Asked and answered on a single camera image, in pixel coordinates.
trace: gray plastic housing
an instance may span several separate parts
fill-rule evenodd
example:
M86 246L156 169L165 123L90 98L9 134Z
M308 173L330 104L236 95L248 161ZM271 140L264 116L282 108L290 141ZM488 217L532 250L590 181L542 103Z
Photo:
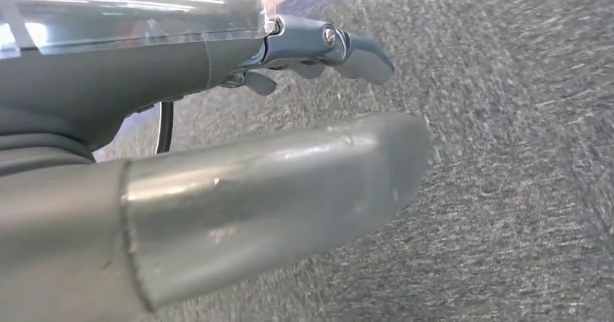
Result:
M94 151L113 140L129 114L217 86L261 44L254 38L73 54L34 50L0 59L0 146L5 135L44 133Z

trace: screw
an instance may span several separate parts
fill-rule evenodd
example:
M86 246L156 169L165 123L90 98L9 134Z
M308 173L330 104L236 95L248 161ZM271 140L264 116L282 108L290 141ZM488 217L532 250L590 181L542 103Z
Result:
M337 32L332 27L326 27L322 31L322 37L328 45L334 45L337 42Z

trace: carpeted floor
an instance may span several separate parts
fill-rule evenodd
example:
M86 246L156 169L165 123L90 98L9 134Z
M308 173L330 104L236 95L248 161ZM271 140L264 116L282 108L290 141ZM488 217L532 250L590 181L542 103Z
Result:
M155 321L614 321L614 0L334 0L313 15L380 40L396 79L192 96L173 149L406 111L435 140L424 188L369 236ZM150 154L154 122L102 155Z

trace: black cord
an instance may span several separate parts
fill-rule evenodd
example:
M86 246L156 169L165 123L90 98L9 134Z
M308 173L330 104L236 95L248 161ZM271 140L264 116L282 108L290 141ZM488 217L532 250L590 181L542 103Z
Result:
M166 153L171 149L173 112L172 102L163 101L160 103L160 126L158 129L158 148L156 149L156 154Z

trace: clear plastic cover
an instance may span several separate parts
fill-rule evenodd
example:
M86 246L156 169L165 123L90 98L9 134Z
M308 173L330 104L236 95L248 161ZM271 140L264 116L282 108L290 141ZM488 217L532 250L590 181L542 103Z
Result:
M0 13L1 59L34 47L51 54L263 38L274 6L267 0L0 0ZM15 42L18 30L30 37Z

